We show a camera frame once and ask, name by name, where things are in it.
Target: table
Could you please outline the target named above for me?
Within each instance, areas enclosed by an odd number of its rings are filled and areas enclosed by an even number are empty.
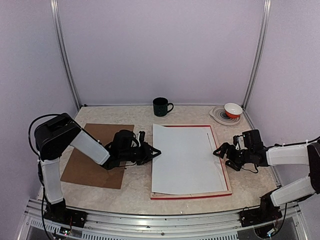
[[[86,123],[133,124],[134,132],[145,131],[145,140],[152,145],[153,124],[212,124],[218,144],[232,143],[234,135],[250,130],[242,116],[237,126],[224,126],[209,116],[214,106],[175,106],[164,117],[153,114],[152,106],[98,106],[82,107],[75,120],[84,127]],[[62,154],[60,174],[68,162],[73,148]],[[254,167],[245,167],[254,171]],[[121,189],[109,189],[61,182],[66,204],[89,210],[144,215],[187,215],[214,213],[242,209],[260,204],[260,197],[276,189],[269,167],[260,167],[258,174],[249,171],[235,171],[227,167],[232,195],[224,197],[191,200],[150,200],[151,169],[149,162],[141,166],[127,167]]]

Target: mug handle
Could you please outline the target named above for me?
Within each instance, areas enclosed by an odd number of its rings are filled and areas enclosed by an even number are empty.
[[[174,104],[173,104],[173,103],[169,102],[169,103],[168,103],[168,106],[169,106],[169,105],[171,105],[172,108],[171,108],[170,110],[168,110],[167,113],[170,113],[170,112],[174,109]]]

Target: bowl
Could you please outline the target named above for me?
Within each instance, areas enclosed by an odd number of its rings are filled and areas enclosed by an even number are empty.
[[[224,105],[224,110],[225,114],[231,119],[240,117],[243,112],[242,108],[235,103],[227,103],[226,105]]]

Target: brown placemat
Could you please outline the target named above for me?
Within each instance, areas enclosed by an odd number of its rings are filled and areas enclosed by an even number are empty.
[[[122,129],[133,131],[134,125],[87,123],[84,129],[105,146],[114,139],[115,133]],[[124,167],[106,170],[79,150],[74,149],[65,166],[61,181],[100,188],[120,189],[124,172]]]

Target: black mug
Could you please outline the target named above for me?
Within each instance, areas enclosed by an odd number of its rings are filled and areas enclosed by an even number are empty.
[[[154,115],[158,117],[163,117],[167,115],[167,113],[170,113],[172,109],[174,109],[174,105],[164,97],[157,97],[153,100],[153,112]]]

